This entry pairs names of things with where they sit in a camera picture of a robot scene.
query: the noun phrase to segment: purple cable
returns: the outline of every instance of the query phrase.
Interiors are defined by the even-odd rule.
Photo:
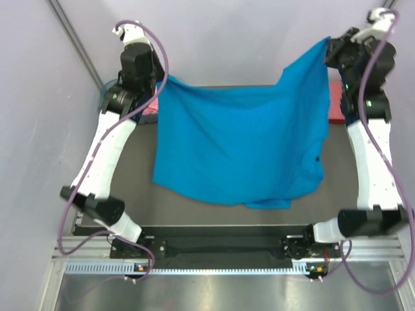
[[[136,247],[138,247],[138,248],[141,248],[141,249],[143,249],[144,251],[146,251],[149,255],[150,255],[150,257],[151,257],[151,265],[150,265],[150,267],[148,267],[148,269],[147,269],[147,271],[139,278],[139,279],[137,279],[137,281],[142,281],[143,279],[146,279],[148,276],[149,276],[149,273],[151,272],[151,270],[153,270],[153,267],[154,267],[154,265],[156,264],[156,258],[154,257],[154,254],[153,254],[153,252],[151,252],[151,250],[149,250],[148,248],[146,248],[145,246],[142,246],[142,245],[139,245],[139,244],[136,244],[136,243],[133,243],[133,242],[131,242],[131,241],[128,241],[128,240],[126,240],[126,239],[124,239],[124,238],[121,238],[121,237],[117,237],[119,240],[121,240],[121,241],[123,241],[123,242],[126,242],[126,243],[129,243],[129,244],[131,244],[131,245],[133,245],[133,246],[136,246]],[[112,275],[112,276],[110,276],[110,277],[107,277],[107,278],[105,278],[105,279],[103,279],[103,280],[101,280],[101,281],[99,281],[97,284],[95,284],[94,286],[92,286],[91,288],[89,288],[85,293],[83,293],[82,294],[82,296],[80,296],[79,298],[76,298],[75,300],[72,300],[70,297],[69,297],[69,293],[67,292],[67,287],[65,286],[63,289],[62,289],[62,291],[63,291],[63,293],[64,293],[64,295],[65,295],[65,298],[66,298],[66,300],[67,300],[67,302],[70,304],[70,305],[74,305],[74,304],[76,304],[76,303],[78,303],[79,301],[81,301],[83,298],[85,298],[90,292],[92,292],[94,289],[96,289],[98,286],[100,286],[101,284],[104,284],[105,282],[107,282],[107,281],[110,281],[110,280],[115,280],[115,279],[124,279],[125,278],[125,276],[124,275]]]
[[[347,242],[349,242],[349,249],[348,249],[348,252],[344,256],[345,260],[349,258],[350,253],[351,253],[351,248],[353,246],[353,243],[351,242],[351,240],[348,240]],[[335,266],[333,270],[331,270],[325,277],[323,277],[323,281],[330,279],[335,274],[335,272],[343,265],[343,263],[344,263],[344,260],[342,258],[342,261],[340,261],[339,264]]]
[[[112,234],[112,232],[104,230],[104,231],[98,231],[96,233],[93,233],[92,235],[90,235],[89,237],[85,238],[85,240],[83,240],[80,244],[78,244],[77,246],[75,246],[73,249],[69,250],[69,251],[65,251],[62,245],[62,235],[63,235],[63,230],[64,230],[64,226],[65,226],[65,221],[67,218],[67,215],[69,213],[69,210],[71,208],[72,202],[75,199],[75,196],[78,193],[79,187],[81,186],[82,182],[84,181],[86,175],[88,174],[93,160],[95,158],[95,156],[98,153],[99,148],[101,147],[101,144],[103,142],[103,140],[112,132],[112,130],[114,128],[116,128],[118,125],[120,125],[121,123],[123,123],[125,120],[128,120],[129,118],[133,117],[134,115],[142,112],[145,108],[147,108],[147,106],[149,104],[151,104],[158,96],[159,94],[163,91],[166,83],[167,83],[167,78],[169,76],[169,61],[167,59],[167,53],[166,50],[164,49],[164,46],[161,44],[161,41],[157,38],[157,36],[151,31],[149,30],[146,26],[136,22],[136,21],[130,21],[128,19],[119,21],[116,25],[115,25],[115,29],[118,30],[118,28],[121,25],[124,24],[132,24],[135,26],[140,27],[141,29],[143,29],[159,46],[160,51],[163,55],[163,60],[164,60],[164,67],[165,67],[165,74],[163,77],[163,81],[161,82],[160,87],[158,88],[157,92],[148,100],[146,101],[143,105],[141,105],[140,107],[138,107],[137,109],[131,111],[129,114],[127,114],[125,117],[121,118],[118,122],[116,122],[114,125],[112,125],[110,128],[108,128],[104,135],[102,135],[101,139],[99,140],[98,144],[96,145],[94,151],[92,152],[92,158],[91,160],[88,162],[88,164],[86,165],[85,171],[84,173],[81,175],[80,179],[79,179],[79,183],[75,186],[75,188],[72,191],[72,195],[69,197],[64,212],[62,214],[62,217],[60,219],[60,223],[59,223],[59,228],[58,228],[58,249],[61,252],[61,254],[63,255],[70,255],[74,252],[76,252],[78,249],[80,249],[86,242],[88,242],[89,240],[91,240],[92,238],[99,236],[99,235],[107,235],[107,234]]]
[[[364,70],[362,81],[361,81],[361,86],[360,86],[360,89],[359,89],[359,115],[360,115],[360,118],[361,118],[362,125],[363,125],[366,133],[368,134],[368,136],[370,138],[370,141],[375,146],[375,149],[377,150],[377,152],[379,152],[379,155],[382,157],[382,160],[385,162],[385,165],[388,168],[390,174],[395,179],[396,188],[397,188],[397,190],[398,190],[398,192],[399,192],[399,194],[402,198],[404,207],[407,209],[407,213],[408,213],[408,216],[409,216],[408,218],[409,218],[409,231],[410,231],[410,244],[411,244],[410,259],[409,259],[408,267],[407,267],[406,271],[404,272],[402,278],[399,280],[399,282],[396,283],[395,286],[393,286],[392,288],[387,289],[387,290],[374,290],[372,288],[366,287],[361,282],[359,282],[359,280],[357,280],[356,276],[351,271],[351,268],[350,268],[349,264],[347,263],[346,258],[344,256],[344,253],[343,253],[344,241],[342,241],[340,243],[340,254],[342,256],[342,262],[343,262],[344,267],[346,268],[347,272],[350,274],[351,279],[362,290],[364,290],[365,292],[368,292],[369,294],[374,294],[374,295],[388,295],[388,294],[392,294],[396,290],[398,290],[402,285],[404,285],[404,283],[410,277],[412,269],[414,268],[414,264],[415,264],[415,254],[414,254],[415,241],[413,239],[414,229],[415,229],[415,220],[414,220],[413,213],[412,213],[412,207],[410,206],[410,202],[409,202],[409,199],[408,199],[408,196],[407,196],[407,193],[405,191],[405,188],[403,186],[402,181],[400,180],[397,172],[393,169],[392,164],[389,162],[388,158],[384,155],[381,147],[377,144],[377,141],[375,140],[375,137],[373,136],[373,134],[371,133],[371,131],[368,127],[368,121],[366,120],[366,110],[364,108],[365,107],[365,104],[364,104],[364,90],[366,89],[366,85],[368,83],[370,73],[372,72],[372,69],[374,68],[374,65],[375,65],[377,59],[379,58],[380,54],[382,53],[383,48],[385,47],[385,45],[388,41],[388,38],[392,33],[392,29],[394,28],[394,26],[396,25],[396,23],[399,19],[399,13],[396,10],[388,10],[388,11],[384,12],[383,15],[384,14],[393,14],[395,16],[395,18],[394,18],[390,28],[388,29],[388,32],[386,33],[385,37],[382,39],[380,44],[377,46],[375,52],[373,53],[373,56],[370,58],[366,69]]]

